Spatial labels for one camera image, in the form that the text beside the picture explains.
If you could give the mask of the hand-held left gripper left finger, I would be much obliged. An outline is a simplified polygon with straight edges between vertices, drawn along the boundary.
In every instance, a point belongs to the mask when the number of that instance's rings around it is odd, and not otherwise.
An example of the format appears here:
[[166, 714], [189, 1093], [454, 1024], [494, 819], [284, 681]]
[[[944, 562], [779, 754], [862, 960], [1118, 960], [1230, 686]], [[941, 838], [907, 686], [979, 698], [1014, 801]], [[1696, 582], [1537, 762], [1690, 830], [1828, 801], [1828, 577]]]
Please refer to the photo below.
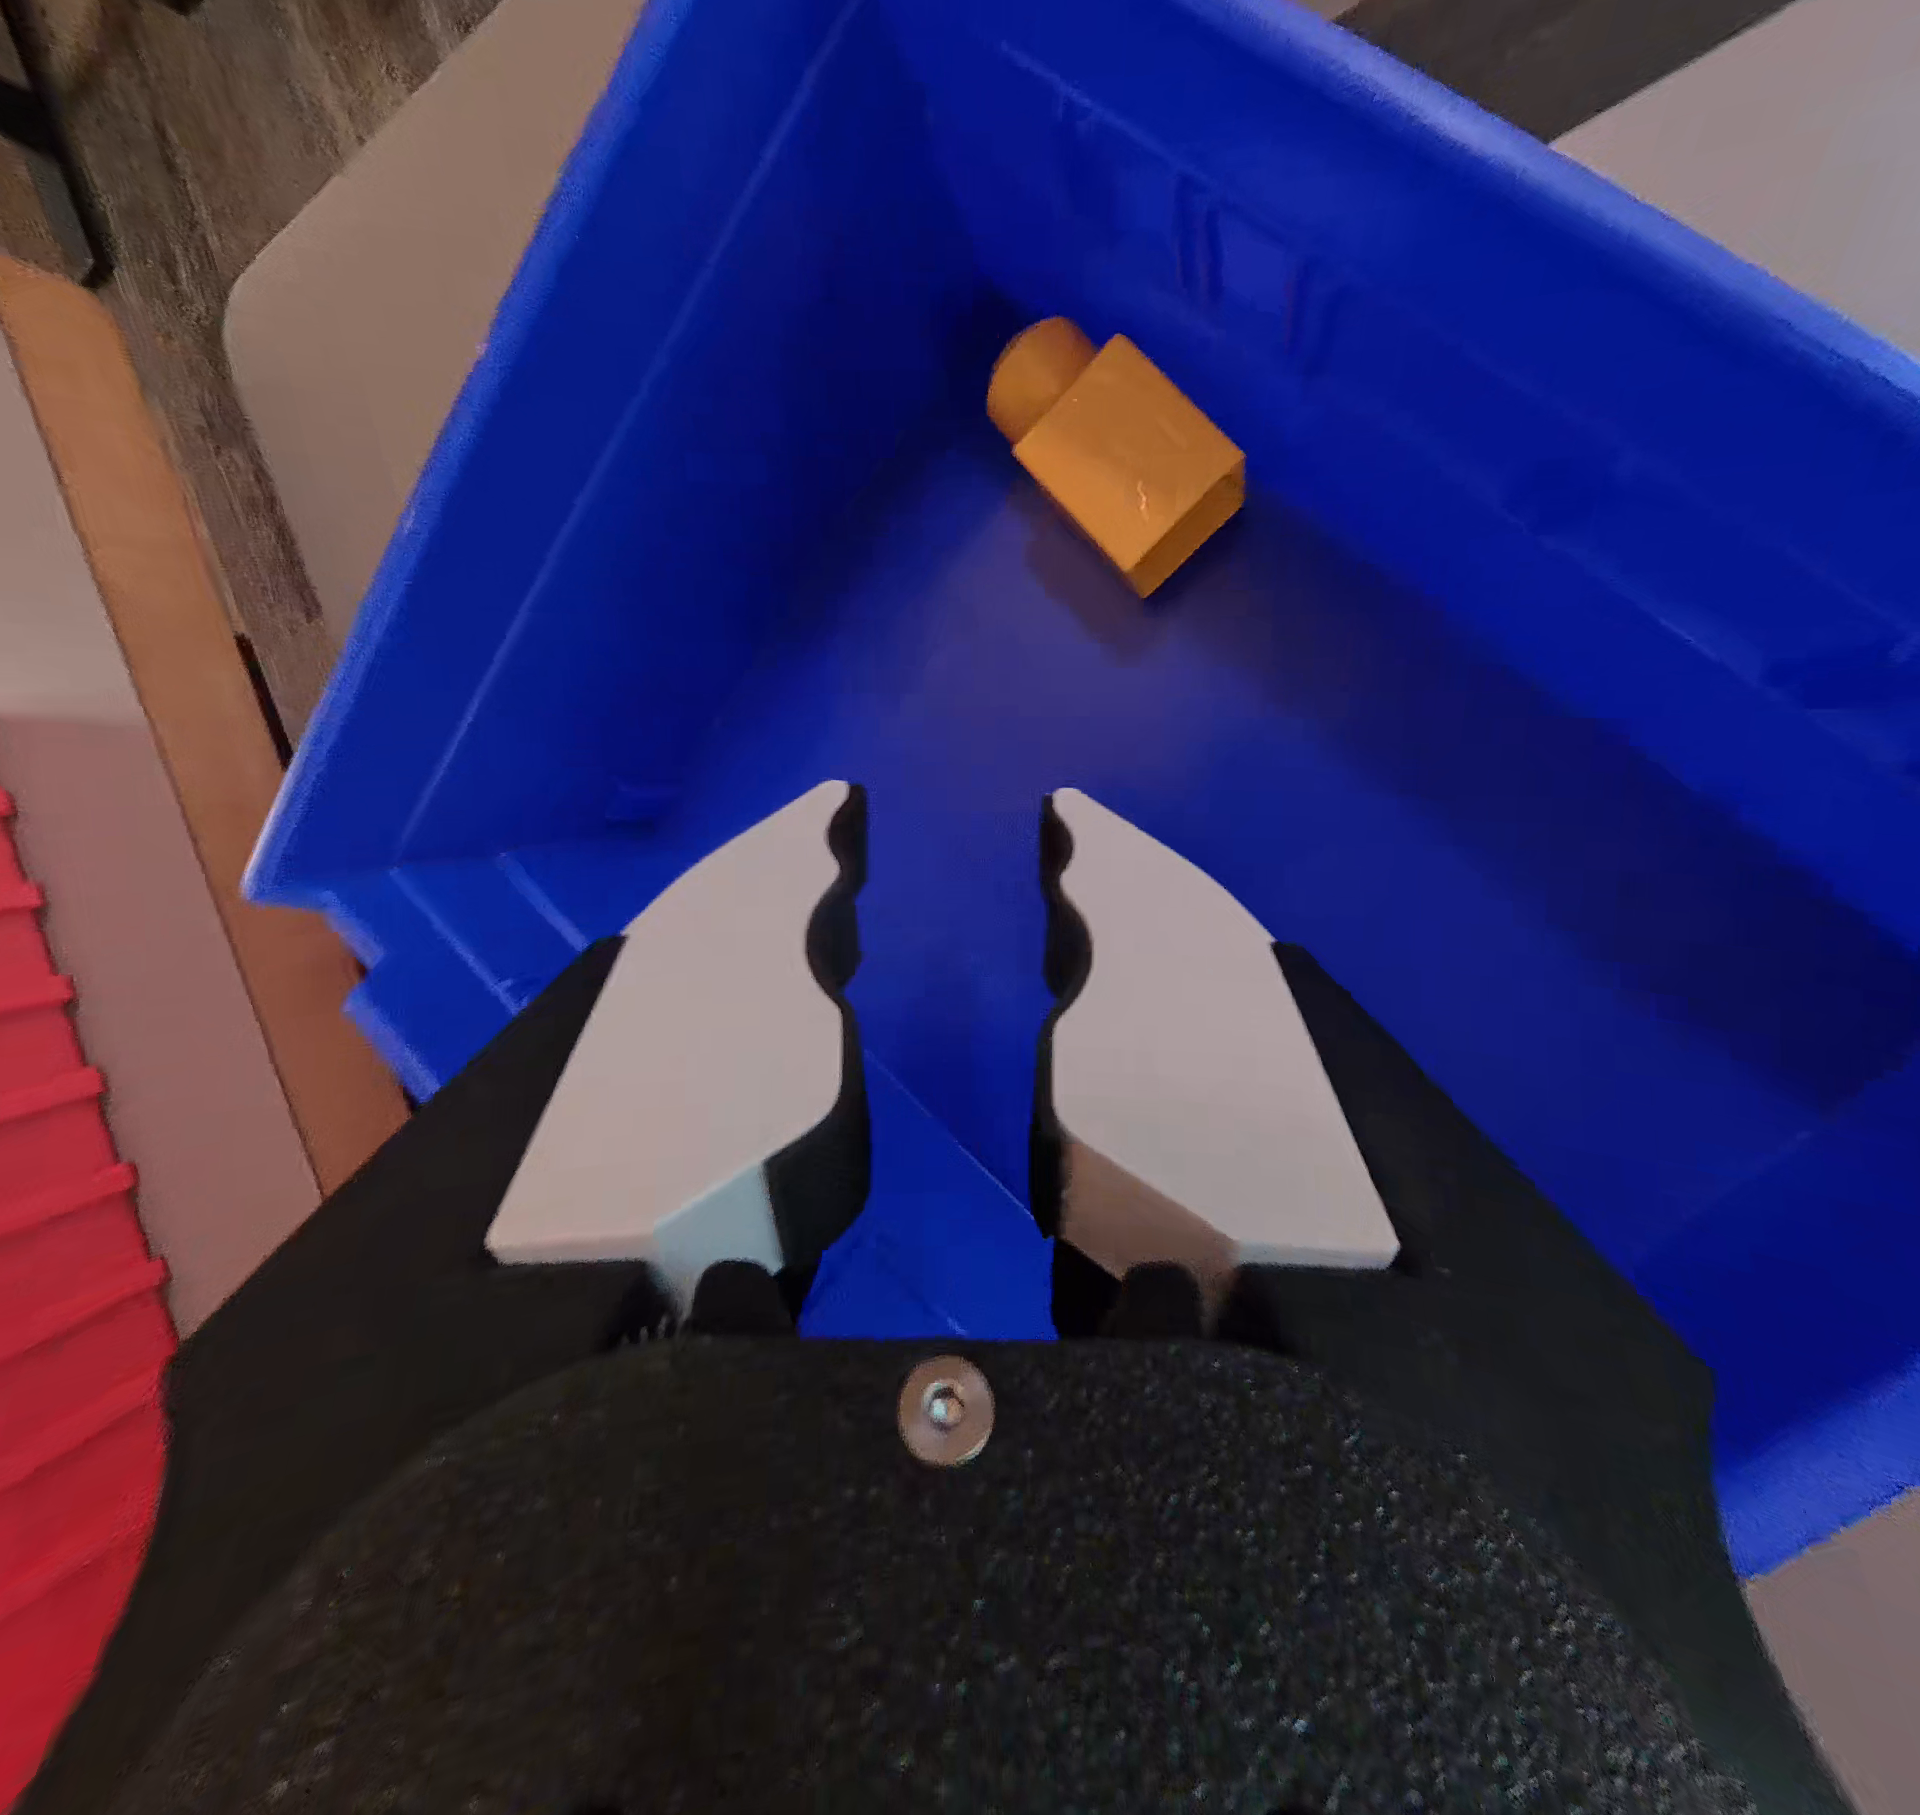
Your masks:
[[825, 779], [627, 922], [486, 1232], [499, 1263], [642, 1263], [685, 1317], [711, 1271], [758, 1267], [799, 1317], [873, 1189], [867, 865], [868, 794]]

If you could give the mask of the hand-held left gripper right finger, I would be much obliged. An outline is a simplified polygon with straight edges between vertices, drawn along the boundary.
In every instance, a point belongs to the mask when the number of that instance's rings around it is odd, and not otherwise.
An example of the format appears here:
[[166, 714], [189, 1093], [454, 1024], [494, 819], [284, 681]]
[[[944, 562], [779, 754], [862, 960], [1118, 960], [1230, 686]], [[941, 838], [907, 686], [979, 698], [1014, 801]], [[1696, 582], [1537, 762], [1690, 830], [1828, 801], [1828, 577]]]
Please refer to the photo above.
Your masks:
[[1107, 1275], [1390, 1270], [1400, 1235], [1271, 931], [1083, 791], [1046, 794], [1043, 848], [1044, 1233]]

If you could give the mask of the blue plastic bin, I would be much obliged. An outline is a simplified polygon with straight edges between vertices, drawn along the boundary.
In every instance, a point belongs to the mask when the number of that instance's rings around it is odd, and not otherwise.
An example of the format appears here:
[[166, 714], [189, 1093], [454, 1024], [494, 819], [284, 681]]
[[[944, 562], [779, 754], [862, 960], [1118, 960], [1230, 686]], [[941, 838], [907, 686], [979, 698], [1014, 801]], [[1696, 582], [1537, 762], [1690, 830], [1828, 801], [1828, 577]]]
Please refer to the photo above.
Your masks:
[[[1141, 600], [987, 415], [1246, 455]], [[1916, 362], [1284, 0], [648, 0], [251, 861], [428, 1100], [862, 784], [932, 1200], [825, 1337], [1018, 1337], [1040, 818], [1303, 945], [1716, 1377], [1742, 1576], [1916, 1487]]]

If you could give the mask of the orange mega block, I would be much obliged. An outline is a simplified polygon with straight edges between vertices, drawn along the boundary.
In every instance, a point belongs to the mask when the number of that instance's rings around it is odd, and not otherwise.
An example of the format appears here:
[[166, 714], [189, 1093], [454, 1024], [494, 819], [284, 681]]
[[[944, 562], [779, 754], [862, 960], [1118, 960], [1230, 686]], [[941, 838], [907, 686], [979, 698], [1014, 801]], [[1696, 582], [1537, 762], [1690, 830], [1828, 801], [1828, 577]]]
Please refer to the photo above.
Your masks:
[[1245, 451], [1125, 335], [1027, 325], [997, 357], [987, 415], [1141, 600], [1245, 507]]

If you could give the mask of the wood-edged side table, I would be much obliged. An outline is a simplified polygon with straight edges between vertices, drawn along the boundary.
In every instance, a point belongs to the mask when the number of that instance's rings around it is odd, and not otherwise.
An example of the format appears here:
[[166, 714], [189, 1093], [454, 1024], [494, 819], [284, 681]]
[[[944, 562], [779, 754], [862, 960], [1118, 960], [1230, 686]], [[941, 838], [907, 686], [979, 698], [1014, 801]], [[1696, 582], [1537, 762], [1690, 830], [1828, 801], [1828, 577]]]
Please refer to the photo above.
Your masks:
[[245, 899], [283, 764], [121, 326], [4, 257], [2, 335], [4, 789], [190, 1335], [409, 1105], [346, 942]]

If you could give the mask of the red plastic bin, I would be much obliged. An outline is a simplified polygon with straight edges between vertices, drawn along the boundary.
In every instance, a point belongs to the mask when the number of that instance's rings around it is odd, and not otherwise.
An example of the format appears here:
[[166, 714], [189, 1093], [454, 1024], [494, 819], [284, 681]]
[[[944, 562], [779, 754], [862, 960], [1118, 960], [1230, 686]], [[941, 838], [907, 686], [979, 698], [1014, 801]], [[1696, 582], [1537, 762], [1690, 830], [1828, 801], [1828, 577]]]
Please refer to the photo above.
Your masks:
[[93, 1684], [153, 1538], [179, 1348], [77, 987], [2, 794], [2, 1802]]

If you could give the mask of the black office chair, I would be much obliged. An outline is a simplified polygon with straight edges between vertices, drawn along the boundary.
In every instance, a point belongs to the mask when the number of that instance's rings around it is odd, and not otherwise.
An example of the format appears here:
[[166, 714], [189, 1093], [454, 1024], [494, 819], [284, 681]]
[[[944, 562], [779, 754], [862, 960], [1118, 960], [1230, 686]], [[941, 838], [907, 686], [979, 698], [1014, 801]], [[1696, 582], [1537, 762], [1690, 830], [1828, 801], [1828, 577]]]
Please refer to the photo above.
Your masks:
[[[186, 20], [205, 0], [157, 0]], [[62, 251], [62, 272], [98, 292], [116, 272], [104, 208], [70, 121], [70, 89], [57, 75], [53, 31], [35, 0], [2, 0], [2, 138], [31, 178], [35, 201]]]

